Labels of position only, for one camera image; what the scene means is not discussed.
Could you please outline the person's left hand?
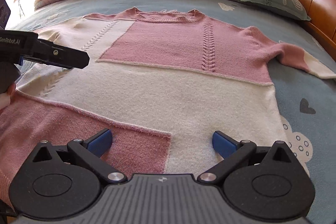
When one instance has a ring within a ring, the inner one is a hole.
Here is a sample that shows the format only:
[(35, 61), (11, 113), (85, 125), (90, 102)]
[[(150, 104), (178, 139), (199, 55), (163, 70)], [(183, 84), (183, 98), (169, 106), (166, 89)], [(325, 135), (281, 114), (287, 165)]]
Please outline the person's left hand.
[(11, 96), (15, 93), (16, 84), (12, 83), (6, 92), (0, 95), (0, 110), (9, 106), (11, 102)]

